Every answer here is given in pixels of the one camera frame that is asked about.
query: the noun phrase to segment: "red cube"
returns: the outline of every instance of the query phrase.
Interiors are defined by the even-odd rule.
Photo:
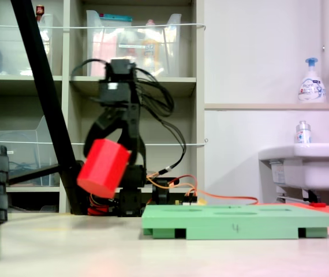
[[[77,184],[89,193],[111,199],[124,175],[130,152],[107,139],[95,140]]]

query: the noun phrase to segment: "small white bottle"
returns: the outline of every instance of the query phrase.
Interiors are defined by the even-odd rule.
[[[312,143],[311,126],[304,120],[297,125],[296,143]]]
[[[322,83],[322,79],[315,71],[315,63],[318,61],[316,58],[306,59],[308,63],[308,72],[304,77],[301,88],[298,93],[299,103],[325,103],[326,102],[326,89]]]

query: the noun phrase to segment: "yellow component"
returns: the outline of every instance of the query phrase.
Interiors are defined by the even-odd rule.
[[[198,202],[197,202],[198,205],[202,205],[202,206],[205,206],[207,205],[207,201],[203,198],[198,198]]]

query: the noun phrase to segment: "hole in board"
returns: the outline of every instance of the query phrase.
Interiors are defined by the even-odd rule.
[[[259,209],[264,212],[283,212],[283,211],[291,211],[290,209]]]
[[[305,228],[298,228],[298,238],[305,238],[305,237],[306,237]]]
[[[256,215],[256,212],[214,212],[215,215]]]
[[[221,206],[221,205],[215,205],[215,206],[204,206],[203,208],[209,208],[209,209],[236,209],[236,208],[241,208],[241,206]]]
[[[186,238],[186,229],[175,229],[175,238]]]
[[[166,209],[166,212],[201,212],[201,209]]]

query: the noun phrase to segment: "handwritten number 4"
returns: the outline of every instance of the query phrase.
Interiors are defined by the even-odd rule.
[[[233,224],[233,230],[236,231],[236,233],[239,233],[239,225],[238,224]]]

